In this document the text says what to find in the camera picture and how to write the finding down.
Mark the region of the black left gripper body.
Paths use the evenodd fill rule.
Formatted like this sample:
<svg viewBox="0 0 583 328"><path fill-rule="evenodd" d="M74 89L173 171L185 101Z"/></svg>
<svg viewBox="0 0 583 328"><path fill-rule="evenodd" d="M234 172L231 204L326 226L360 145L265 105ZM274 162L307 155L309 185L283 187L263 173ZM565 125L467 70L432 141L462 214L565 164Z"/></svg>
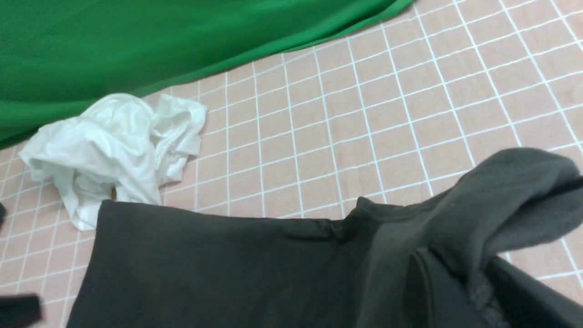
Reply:
<svg viewBox="0 0 583 328"><path fill-rule="evenodd" d="M0 297L0 326L2 328L29 328L41 321L41 298L38 295Z"/></svg>

